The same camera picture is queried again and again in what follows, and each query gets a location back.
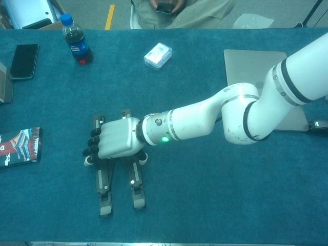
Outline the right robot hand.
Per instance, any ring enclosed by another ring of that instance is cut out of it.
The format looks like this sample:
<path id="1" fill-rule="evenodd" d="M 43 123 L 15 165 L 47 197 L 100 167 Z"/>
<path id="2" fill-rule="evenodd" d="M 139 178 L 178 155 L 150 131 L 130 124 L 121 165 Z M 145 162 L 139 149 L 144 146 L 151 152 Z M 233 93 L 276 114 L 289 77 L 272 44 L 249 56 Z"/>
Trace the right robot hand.
<path id="1" fill-rule="evenodd" d="M 140 165 L 148 160 L 143 151 L 146 143 L 137 136 L 138 118 L 127 117 L 100 123 L 90 133 L 87 148 L 83 150 L 84 165 L 90 166 L 101 159 L 116 159 L 136 156 Z"/>

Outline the black folding laptop stand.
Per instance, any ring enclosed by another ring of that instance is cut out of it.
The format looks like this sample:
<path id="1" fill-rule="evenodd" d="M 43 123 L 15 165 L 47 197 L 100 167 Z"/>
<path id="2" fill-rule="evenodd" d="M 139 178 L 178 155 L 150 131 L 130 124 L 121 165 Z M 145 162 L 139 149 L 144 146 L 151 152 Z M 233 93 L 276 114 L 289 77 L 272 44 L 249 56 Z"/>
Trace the black folding laptop stand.
<path id="1" fill-rule="evenodd" d="M 99 194 L 100 217 L 106 217 L 112 213 L 111 180 L 113 168 L 118 159 L 123 164 L 129 174 L 129 184 L 131 186 L 132 201 L 134 209 L 142 209 L 146 205 L 144 186 L 142 182 L 141 166 L 148 160 L 148 155 L 142 149 L 135 154 L 112 159 L 101 159 L 97 156 L 99 136 L 101 127 L 105 124 L 104 115 L 94 116 L 95 129 L 91 131 L 91 139 L 88 140 L 88 149 L 84 150 L 85 165 L 96 166 L 96 185 Z"/>

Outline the silver closed laptop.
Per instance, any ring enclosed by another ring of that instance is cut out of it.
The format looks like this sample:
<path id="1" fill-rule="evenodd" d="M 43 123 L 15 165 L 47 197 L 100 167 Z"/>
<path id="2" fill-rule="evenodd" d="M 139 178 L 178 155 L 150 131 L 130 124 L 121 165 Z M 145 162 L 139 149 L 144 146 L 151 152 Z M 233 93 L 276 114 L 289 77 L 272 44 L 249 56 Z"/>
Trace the silver closed laptop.
<path id="1" fill-rule="evenodd" d="M 271 67 L 283 61 L 286 54 L 280 51 L 224 50 L 227 84 L 253 84 L 262 94 L 264 80 Z M 309 129 L 302 107 L 293 109 L 275 128 L 276 131 L 306 132 Z"/>

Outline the white card box clear case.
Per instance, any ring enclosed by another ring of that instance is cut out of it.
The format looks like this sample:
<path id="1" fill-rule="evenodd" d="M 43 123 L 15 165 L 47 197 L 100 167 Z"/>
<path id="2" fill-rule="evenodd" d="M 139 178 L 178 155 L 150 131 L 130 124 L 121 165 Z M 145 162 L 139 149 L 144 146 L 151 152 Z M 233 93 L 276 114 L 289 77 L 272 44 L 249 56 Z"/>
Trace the white card box clear case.
<path id="1" fill-rule="evenodd" d="M 157 43 L 143 58 L 146 66 L 159 70 L 172 57 L 171 47 Z"/>

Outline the red blue printed book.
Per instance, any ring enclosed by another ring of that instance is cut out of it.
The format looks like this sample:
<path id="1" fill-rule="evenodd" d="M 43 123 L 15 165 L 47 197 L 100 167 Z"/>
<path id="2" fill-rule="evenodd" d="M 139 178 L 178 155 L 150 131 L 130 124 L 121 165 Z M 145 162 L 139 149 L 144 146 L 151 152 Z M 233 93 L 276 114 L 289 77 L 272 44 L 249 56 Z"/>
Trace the red blue printed book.
<path id="1" fill-rule="evenodd" d="M 0 133 L 0 169 L 39 162 L 42 136 L 40 127 Z"/>

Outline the cola bottle with blue cap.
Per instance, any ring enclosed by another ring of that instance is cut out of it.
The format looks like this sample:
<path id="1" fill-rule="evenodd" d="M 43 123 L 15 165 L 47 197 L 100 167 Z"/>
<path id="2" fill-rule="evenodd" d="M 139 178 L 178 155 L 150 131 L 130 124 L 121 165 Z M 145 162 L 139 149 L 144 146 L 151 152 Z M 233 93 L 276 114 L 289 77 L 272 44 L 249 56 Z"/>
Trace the cola bottle with blue cap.
<path id="1" fill-rule="evenodd" d="M 63 37 L 73 58 L 80 64 L 86 65 L 93 61 L 93 53 L 88 45 L 81 26 L 73 20 L 68 13 L 60 16 L 63 25 Z"/>

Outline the black smartphone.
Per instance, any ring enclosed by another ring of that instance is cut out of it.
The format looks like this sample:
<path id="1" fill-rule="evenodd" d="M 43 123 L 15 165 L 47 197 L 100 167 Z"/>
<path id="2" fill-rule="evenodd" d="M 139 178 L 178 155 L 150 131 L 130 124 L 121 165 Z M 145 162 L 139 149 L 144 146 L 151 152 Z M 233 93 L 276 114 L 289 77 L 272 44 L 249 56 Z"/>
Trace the black smartphone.
<path id="1" fill-rule="evenodd" d="M 10 68 L 11 80 L 28 80 L 34 76 L 38 44 L 20 44 L 16 46 Z"/>

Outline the yellow floor tape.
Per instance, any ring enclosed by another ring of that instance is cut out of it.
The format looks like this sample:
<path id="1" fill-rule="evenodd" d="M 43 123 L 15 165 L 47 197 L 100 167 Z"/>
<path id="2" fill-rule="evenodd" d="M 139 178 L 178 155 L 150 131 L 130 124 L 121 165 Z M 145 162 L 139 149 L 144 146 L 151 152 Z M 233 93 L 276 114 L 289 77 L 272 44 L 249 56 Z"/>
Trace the yellow floor tape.
<path id="1" fill-rule="evenodd" d="M 114 10 L 115 10 L 115 5 L 111 4 L 110 7 L 109 7 L 108 14 L 107 14 L 107 19 L 106 19 L 105 28 L 104 28 L 105 30 L 110 30 L 111 29 Z"/>

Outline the brown leather case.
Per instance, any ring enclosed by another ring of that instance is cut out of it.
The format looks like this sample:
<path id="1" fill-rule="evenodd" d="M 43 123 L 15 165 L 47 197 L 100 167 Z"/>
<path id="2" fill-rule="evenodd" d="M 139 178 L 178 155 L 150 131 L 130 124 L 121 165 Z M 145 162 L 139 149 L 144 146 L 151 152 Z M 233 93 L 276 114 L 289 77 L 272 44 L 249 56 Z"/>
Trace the brown leather case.
<path id="1" fill-rule="evenodd" d="M 13 100 L 13 81 L 9 78 L 10 70 L 0 62 L 0 104 Z"/>

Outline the handheld phone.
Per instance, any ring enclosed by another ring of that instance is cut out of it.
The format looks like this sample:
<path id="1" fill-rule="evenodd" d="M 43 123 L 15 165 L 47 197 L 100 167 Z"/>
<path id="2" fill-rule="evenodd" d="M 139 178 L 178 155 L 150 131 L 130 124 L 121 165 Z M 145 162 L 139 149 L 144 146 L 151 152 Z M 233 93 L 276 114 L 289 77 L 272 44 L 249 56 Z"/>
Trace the handheld phone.
<path id="1" fill-rule="evenodd" d="M 171 15 L 174 7 L 175 6 L 173 4 L 159 3 L 157 5 L 156 12 L 161 14 Z"/>

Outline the seated person in grey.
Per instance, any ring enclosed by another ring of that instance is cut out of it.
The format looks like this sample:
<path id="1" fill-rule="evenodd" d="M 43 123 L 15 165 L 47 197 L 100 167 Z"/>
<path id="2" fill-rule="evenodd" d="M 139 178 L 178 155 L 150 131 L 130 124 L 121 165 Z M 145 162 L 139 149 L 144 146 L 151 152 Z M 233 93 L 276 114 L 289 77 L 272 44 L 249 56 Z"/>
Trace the seated person in grey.
<path id="1" fill-rule="evenodd" d="M 173 5 L 172 14 L 156 12 L 158 4 Z M 143 29 L 218 29 L 236 0 L 131 0 Z"/>

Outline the white plastic casing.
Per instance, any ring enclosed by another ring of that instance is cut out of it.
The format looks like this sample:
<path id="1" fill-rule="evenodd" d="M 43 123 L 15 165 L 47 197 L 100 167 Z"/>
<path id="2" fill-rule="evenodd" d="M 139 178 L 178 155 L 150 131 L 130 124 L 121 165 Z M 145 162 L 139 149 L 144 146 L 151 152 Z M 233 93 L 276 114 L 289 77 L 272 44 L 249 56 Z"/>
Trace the white plastic casing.
<path id="1" fill-rule="evenodd" d="M 58 21 L 50 0 L 2 0 L 14 29 L 31 29 L 35 24 Z"/>

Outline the clear plastic bag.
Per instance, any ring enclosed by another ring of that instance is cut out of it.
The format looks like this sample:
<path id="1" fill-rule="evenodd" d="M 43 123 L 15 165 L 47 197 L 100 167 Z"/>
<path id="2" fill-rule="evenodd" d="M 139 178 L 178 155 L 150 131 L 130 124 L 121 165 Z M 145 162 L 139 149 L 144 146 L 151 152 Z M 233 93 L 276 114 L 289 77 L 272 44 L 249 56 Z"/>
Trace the clear plastic bag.
<path id="1" fill-rule="evenodd" d="M 269 28 L 273 19 L 257 14 L 244 13 L 237 18 L 233 24 L 233 29 L 266 29 Z"/>

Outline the black tripod leg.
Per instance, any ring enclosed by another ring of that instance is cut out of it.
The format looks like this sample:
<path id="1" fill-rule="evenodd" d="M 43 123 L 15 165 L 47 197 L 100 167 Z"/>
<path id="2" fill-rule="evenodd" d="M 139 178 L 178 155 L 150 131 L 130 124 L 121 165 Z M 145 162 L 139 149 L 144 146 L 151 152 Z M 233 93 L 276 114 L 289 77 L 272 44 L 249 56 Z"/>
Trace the black tripod leg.
<path id="1" fill-rule="evenodd" d="M 312 9 L 310 10 L 310 12 L 308 13 L 308 15 L 306 16 L 306 18 L 304 19 L 304 21 L 302 22 L 302 24 L 305 26 L 308 21 L 311 19 L 311 17 L 313 16 L 313 14 L 316 12 L 316 10 L 318 9 L 318 7 L 321 5 L 321 3 L 323 2 L 323 0 L 317 0 L 316 3 L 314 4 L 314 6 L 312 7 Z"/>

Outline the aluminium frame rail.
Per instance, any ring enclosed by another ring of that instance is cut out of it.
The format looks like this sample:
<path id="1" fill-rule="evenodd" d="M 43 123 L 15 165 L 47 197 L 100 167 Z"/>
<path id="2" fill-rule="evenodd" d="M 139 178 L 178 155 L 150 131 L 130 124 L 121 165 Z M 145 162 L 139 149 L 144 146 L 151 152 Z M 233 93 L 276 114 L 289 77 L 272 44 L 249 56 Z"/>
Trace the aluminium frame rail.
<path id="1" fill-rule="evenodd" d="M 169 242 L 55 242 L 32 241 L 31 246 L 295 246 L 293 244 L 169 243 Z"/>

